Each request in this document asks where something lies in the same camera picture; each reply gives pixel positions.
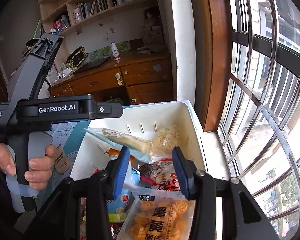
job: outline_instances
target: window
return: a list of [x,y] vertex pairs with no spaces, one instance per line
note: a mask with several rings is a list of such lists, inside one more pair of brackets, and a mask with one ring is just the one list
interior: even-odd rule
[[300,221],[300,12],[291,0],[230,6],[233,53],[218,135],[231,175],[289,240]]

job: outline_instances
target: black cable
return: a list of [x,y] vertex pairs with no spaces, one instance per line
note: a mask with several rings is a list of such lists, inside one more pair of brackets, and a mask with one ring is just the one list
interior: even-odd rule
[[47,84],[48,84],[48,86],[49,86],[49,98],[51,98],[51,93],[52,93],[52,91],[51,91],[51,85],[50,85],[50,82],[47,80],[47,79],[45,79],[44,80]]

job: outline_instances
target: barcode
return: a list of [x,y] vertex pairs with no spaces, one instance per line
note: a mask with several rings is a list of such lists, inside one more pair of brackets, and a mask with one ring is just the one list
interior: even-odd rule
[[157,162],[156,164],[158,164],[159,166],[172,166],[172,162]]

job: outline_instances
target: laptop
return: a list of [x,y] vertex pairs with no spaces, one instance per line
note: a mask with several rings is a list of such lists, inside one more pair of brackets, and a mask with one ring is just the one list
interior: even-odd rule
[[95,67],[100,67],[100,65],[102,65],[104,62],[106,62],[110,58],[111,58],[111,56],[108,56],[108,57],[104,57],[104,58],[100,58],[100,59],[88,62],[88,63],[84,64],[82,67],[78,68],[73,73],[78,74],[78,73],[81,73],[83,71],[87,71],[87,70],[90,70],[92,68],[95,68]]

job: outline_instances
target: black sleeve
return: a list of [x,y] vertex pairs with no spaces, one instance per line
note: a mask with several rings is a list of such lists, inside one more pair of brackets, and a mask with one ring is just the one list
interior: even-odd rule
[[5,174],[0,170],[0,239],[22,238],[22,234],[13,228],[20,215],[13,210]]

